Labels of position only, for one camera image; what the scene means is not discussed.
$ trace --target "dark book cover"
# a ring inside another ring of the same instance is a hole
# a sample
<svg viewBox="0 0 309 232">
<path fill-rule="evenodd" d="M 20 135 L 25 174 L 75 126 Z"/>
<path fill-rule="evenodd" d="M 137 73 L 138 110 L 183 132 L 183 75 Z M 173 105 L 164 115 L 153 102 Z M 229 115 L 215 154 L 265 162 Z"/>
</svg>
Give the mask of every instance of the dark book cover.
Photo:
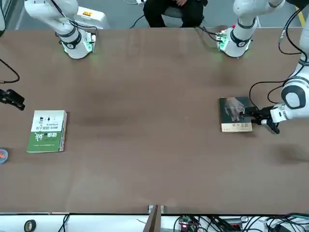
<svg viewBox="0 0 309 232">
<path fill-rule="evenodd" d="M 252 131 L 251 119 L 239 115 L 251 106 L 247 97 L 220 98 L 219 105 L 222 132 Z"/>
</svg>

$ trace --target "chair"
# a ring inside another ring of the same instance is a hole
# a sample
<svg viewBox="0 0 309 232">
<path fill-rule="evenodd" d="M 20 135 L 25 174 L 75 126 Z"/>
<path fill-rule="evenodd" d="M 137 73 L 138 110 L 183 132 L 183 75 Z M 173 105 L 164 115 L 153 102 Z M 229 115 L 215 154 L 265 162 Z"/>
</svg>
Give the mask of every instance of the chair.
<svg viewBox="0 0 309 232">
<path fill-rule="evenodd" d="M 163 15 L 173 17 L 173 18 L 182 18 L 183 14 L 179 7 L 170 6 L 166 9 Z"/>
</svg>

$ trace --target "tape roll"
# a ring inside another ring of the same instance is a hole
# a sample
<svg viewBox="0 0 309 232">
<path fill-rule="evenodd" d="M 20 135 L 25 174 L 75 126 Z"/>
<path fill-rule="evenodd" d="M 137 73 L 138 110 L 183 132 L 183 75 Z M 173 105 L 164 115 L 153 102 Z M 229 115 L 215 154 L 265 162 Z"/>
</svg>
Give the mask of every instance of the tape roll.
<svg viewBox="0 0 309 232">
<path fill-rule="evenodd" d="M 25 232 L 32 232 L 35 230 L 35 228 L 37 227 L 37 223 L 35 222 L 35 220 L 28 220 L 26 221 L 25 225 L 24 225 L 24 231 Z"/>
</svg>

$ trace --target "white robotic arm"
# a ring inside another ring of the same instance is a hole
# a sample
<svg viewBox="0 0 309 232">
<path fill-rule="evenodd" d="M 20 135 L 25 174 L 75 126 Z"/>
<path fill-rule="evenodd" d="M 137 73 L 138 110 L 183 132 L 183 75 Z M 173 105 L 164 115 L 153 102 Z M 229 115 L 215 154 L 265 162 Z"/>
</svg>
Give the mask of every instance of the white robotic arm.
<svg viewBox="0 0 309 232">
<path fill-rule="evenodd" d="M 297 118 L 309 118 L 309 16 L 300 36 L 299 48 L 302 54 L 294 73 L 288 77 L 281 90 L 283 103 L 265 107 L 246 108 L 244 116 L 252 116 L 253 123 L 267 125 L 279 133 L 278 123 Z"/>
<path fill-rule="evenodd" d="M 230 57 L 240 57 L 248 49 L 257 27 L 258 15 L 265 15 L 281 8 L 285 0 L 235 0 L 233 10 L 238 17 L 235 28 L 228 28 L 219 40 L 220 50 Z"/>
<path fill-rule="evenodd" d="M 25 9 L 31 17 L 48 24 L 56 32 L 71 58 L 81 59 L 94 50 L 95 35 L 69 19 L 78 12 L 77 0 L 25 0 Z"/>
</svg>

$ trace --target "green and white book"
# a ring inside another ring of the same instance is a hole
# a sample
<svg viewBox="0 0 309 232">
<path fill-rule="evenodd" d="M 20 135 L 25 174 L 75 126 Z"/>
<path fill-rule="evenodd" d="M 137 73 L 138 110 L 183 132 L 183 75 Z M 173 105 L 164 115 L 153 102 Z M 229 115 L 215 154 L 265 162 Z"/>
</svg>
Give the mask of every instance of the green and white book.
<svg viewBox="0 0 309 232">
<path fill-rule="evenodd" d="M 36 110 L 27 152 L 59 152 L 64 149 L 67 112 L 64 110 Z"/>
</svg>

